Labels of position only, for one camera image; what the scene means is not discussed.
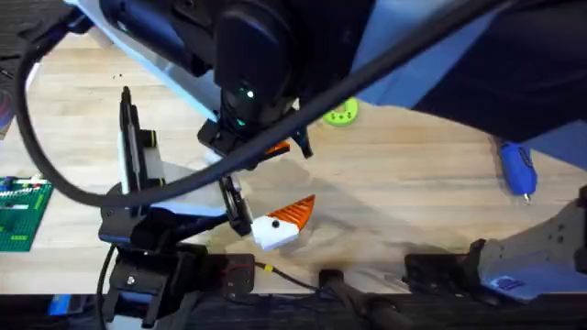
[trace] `black plastic part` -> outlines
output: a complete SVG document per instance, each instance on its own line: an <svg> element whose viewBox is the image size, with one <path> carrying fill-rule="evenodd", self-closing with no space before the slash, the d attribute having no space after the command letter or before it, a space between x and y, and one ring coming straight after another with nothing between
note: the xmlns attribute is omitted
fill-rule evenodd
<svg viewBox="0 0 587 330"><path fill-rule="evenodd" d="M233 94L242 88L251 90L262 103L283 95L296 50L287 12L280 4L250 1L224 8L215 30L214 77L219 86Z"/></svg>
<svg viewBox="0 0 587 330"><path fill-rule="evenodd" d="M310 146L310 137L308 136L308 131L306 128L295 132L295 135L293 135L292 138L293 141L295 141L295 143L297 143L297 145L302 150L304 158L309 159L310 157L314 156L314 151L312 151L312 147Z"/></svg>
<svg viewBox="0 0 587 330"><path fill-rule="evenodd" d="M198 131L198 141L220 156L226 156L244 144L244 141L234 133L222 129L219 124L209 119Z"/></svg>
<svg viewBox="0 0 587 330"><path fill-rule="evenodd" d="M393 302L378 294L363 293L344 281L342 271L338 269L323 269L319 274L320 288L337 298L350 313L361 317L370 329L377 330L407 330L407 329L440 329L439 324L431 324L420 318L415 323L397 310Z"/></svg>
<svg viewBox="0 0 587 330"><path fill-rule="evenodd" d="M144 148L155 148L157 147L157 132L154 130L141 129L140 143Z"/></svg>
<svg viewBox="0 0 587 330"><path fill-rule="evenodd" d="M250 234L250 224L252 219L247 212L245 200L240 192L235 188L234 182L230 177L225 177L219 181L220 191L227 205L228 223L237 234L245 236Z"/></svg>
<svg viewBox="0 0 587 330"><path fill-rule="evenodd" d="M94 22L92 22L92 20L81 11L78 12L78 15L78 19L72 20L67 25L67 28L70 30L71 33L82 35L87 33L90 30L90 28L94 26Z"/></svg>
<svg viewBox="0 0 587 330"><path fill-rule="evenodd" d="M231 270L231 265L238 268ZM116 314L139 317L142 327L152 328L160 318L194 304L194 292L248 293L252 279L252 255L208 255L204 246L187 244L158 254L119 248L104 316L107 322Z"/></svg>
<svg viewBox="0 0 587 330"><path fill-rule="evenodd" d="M182 24L173 11L174 0L100 0L100 6L108 22L128 33L143 45L157 52L192 74L200 76L207 70L206 61L197 49L186 43L200 43L207 50L214 47L210 34L195 24ZM189 30L190 39L185 40Z"/></svg>
<svg viewBox="0 0 587 330"><path fill-rule="evenodd" d="M402 281L413 293L467 296L489 305L513 303L481 285L479 262L485 240L471 244L468 254L408 254Z"/></svg>
<svg viewBox="0 0 587 330"><path fill-rule="evenodd" d="M252 292L255 286L255 257L251 254L226 256L222 294L232 299Z"/></svg>
<svg viewBox="0 0 587 330"><path fill-rule="evenodd" d="M130 192L139 192L147 189L149 185L149 175L145 162L144 148L142 143L142 131L138 122L137 107L132 104L130 90L124 87L120 100L120 132L122 133L123 152L125 154L125 174L127 176L128 190ZM129 212L131 216L144 215L148 205L140 207L131 207Z"/></svg>

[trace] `wooden table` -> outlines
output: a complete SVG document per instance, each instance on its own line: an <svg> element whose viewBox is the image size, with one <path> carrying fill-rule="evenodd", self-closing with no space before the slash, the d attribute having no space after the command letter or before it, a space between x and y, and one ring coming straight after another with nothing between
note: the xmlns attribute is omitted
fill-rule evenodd
<svg viewBox="0 0 587 330"><path fill-rule="evenodd" d="M141 125L156 129L166 161L197 169L204 118L116 48L69 37L42 63L28 93L44 149L67 178L105 193L117 182L116 131L122 86ZM194 240L212 251L250 252L305 281L324 267L347 272L365 291L405 292L409 252L464 251L480 237L506 237L554 215L577 195L587 173L534 153L539 188L531 205L510 196L489 137L401 108L362 104L352 126L310 128L315 155L296 148L240 179L255 215L316 194L301 237L272 252L227 226ZM16 125L0 142L0 175L29 175ZM0 254L0 293L93 292L107 244L97 238L96 208L51 197L29 253ZM259 274L256 292L299 292Z"/></svg>

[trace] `black device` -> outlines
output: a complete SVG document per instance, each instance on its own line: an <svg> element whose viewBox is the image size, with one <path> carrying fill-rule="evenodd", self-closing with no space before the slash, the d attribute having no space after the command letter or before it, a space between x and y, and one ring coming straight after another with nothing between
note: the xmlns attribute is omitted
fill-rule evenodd
<svg viewBox="0 0 587 330"><path fill-rule="evenodd" d="M218 120L198 139L226 156L348 75L373 5L311 0L100 0L106 19L194 76L214 69ZM305 129L292 136L312 156Z"/></svg>
<svg viewBox="0 0 587 330"><path fill-rule="evenodd" d="M140 128L138 109L127 87L120 101L120 131L127 189L137 192L164 185L163 178L149 176L145 157L146 149L157 146L157 134ZM151 328L185 305L190 309L194 296L201 292L228 296L253 289L252 255L210 255L204 246L182 243L226 222L241 236L250 232L251 219L230 177L217 184L227 207L221 216L175 214L155 205L100 210L98 236L115 245L118 252L104 302L106 321L111 322L116 314L129 314ZM122 185L118 183L109 193L121 194ZM231 269L234 265L250 266Z"/></svg>

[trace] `wire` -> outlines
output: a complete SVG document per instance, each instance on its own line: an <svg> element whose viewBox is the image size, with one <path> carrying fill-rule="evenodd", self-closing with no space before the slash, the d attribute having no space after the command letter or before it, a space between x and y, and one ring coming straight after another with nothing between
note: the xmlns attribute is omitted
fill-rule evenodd
<svg viewBox="0 0 587 330"><path fill-rule="evenodd" d="M104 299L102 297L102 292L104 291L104 280L106 277L106 271L108 270L108 265L110 265L110 260L112 259L112 255L114 254L115 245L111 244L110 248L108 249L108 253L106 253L106 257L104 258L104 263L102 264L102 269L100 269L100 276L98 277L98 285L95 289L95 318L98 322L98 329L99 330L106 330L106 323L104 321L104 314L102 313L102 305Z"/></svg>
<svg viewBox="0 0 587 330"><path fill-rule="evenodd" d="M381 79L388 72L403 65L453 31L505 2L507 0L468 0L462 5L457 5L446 15L429 20L402 41L390 47L382 55L321 93L299 111L260 133L250 142L237 148L214 165L163 187L125 195L87 192L71 184L49 161L32 127L25 91L26 80L35 62L47 54L68 33L68 22L62 20L50 27L43 34L44 38L38 38L27 48L18 66L15 92L18 128L27 152L39 168L39 171L55 188L74 201L99 207L130 207L153 204L191 192L234 171L241 170L246 164L250 164L260 157L265 150L290 137L301 127L308 126L325 112L341 104L371 83Z"/></svg>
<svg viewBox="0 0 587 330"><path fill-rule="evenodd" d="M262 263L262 262L255 262L255 266L259 267L262 270L268 271L268 272L274 272L275 274L281 276L284 280L287 280L297 286L308 289L312 292L319 292L320 291L320 289L318 289L314 285L310 285L310 284L304 283L300 280L297 280L297 279L291 277L290 275L287 275L286 273L282 272L281 270L276 269L272 265L268 265L268 264Z"/></svg>

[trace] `white toy piece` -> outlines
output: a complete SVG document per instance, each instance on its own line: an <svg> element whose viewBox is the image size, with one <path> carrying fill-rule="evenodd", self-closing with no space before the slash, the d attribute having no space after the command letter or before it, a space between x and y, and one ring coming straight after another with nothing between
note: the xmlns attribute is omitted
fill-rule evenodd
<svg viewBox="0 0 587 330"><path fill-rule="evenodd" d="M253 220L251 231L255 243L268 251L296 240L310 219L314 200L314 195L311 195Z"/></svg>

